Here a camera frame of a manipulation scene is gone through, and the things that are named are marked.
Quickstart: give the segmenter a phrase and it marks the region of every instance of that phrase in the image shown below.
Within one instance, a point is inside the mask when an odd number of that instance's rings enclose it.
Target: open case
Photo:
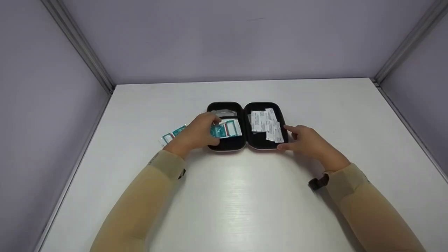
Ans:
[[[208,147],[216,152],[229,152],[229,151],[237,151],[244,148],[246,143],[248,143],[251,147],[258,150],[273,150],[277,149],[277,145],[279,143],[275,143],[269,140],[266,140],[266,132],[252,132],[251,125],[248,119],[248,115],[252,113],[252,111],[265,110],[265,109],[273,109],[277,121],[280,123],[281,132],[283,135],[283,140],[285,143],[288,142],[288,132],[283,128],[284,118],[283,114],[280,110],[280,107],[272,102],[251,102],[247,104],[244,109],[237,102],[233,101],[220,101],[214,102],[208,105],[207,111],[210,112],[212,110],[220,110],[220,109],[230,109],[237,113],[236,116],[228,116],[221,117],[221,119],[228,118],[237,118],[240,123],[242,136],[223,138],[220,140],[219,145]]]

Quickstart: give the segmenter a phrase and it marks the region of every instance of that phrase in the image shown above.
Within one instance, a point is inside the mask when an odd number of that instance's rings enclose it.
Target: beige sleeve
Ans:
[[[355,164],[328,175],[331,198],[367,252],[425,251],[395,208]]]
[[[142,252],[146,233],[184,168],[184,160],[160,151],[131,182],[106,217],[91,252]]]

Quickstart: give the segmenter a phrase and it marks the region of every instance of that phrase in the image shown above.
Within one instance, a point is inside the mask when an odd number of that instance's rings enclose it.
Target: right hand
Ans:
[[[338,171],[347,167],[350,161],[314,129],[303,126],[288,126],[284,128],[292,132],[292,137],[296,140],[293,143],[281,143],[277,146],[279,150],[290,150],[300,153],[309,158],[319,160],[326,171]]]

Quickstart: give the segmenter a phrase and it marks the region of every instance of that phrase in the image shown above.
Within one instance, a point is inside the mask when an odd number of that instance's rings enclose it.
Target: black wrist strap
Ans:
[[[328,184],[328,181],[330,180],[330,177],[328,174],[324,174],[322,178],[317,179],[314,178],[308,182],[308,186],[313,190],[318,190]]]

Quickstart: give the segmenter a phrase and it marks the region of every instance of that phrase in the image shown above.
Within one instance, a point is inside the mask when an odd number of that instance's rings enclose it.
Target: white tabletop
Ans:
[[[122,192],[157,153],[158,138],[214,101],[277,103],[287,124],[315,128],[356,163],[428,251],[448,247],[448,185],[369,79],[118,86],[42,248],[88,251]],[[310,172],[307,167],[315,166]],[[151,251],[353,251],[321,167],[290,154],[204,151],[188,159]]]

